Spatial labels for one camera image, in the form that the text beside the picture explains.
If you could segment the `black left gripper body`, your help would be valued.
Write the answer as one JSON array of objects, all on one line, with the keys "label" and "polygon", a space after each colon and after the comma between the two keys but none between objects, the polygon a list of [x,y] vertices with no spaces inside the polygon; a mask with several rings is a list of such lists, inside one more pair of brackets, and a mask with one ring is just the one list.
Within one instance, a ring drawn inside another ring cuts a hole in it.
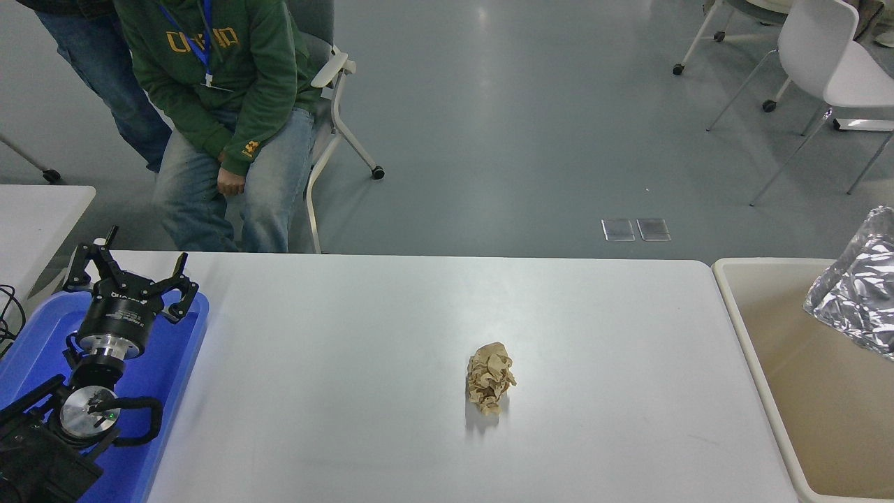
[{"label": "black left gripper body", "polygon": [[84,321],[77,331],[77,345],[84,351],[111,347],[113,340],[121,340],[118,347],[126,351],[146,350],[154,321],[165,303],[154,294],[144,298],[148,286],[136,280],[126,280],[124,290],[115,286],[111,278],[93,286],[93,300]]}]

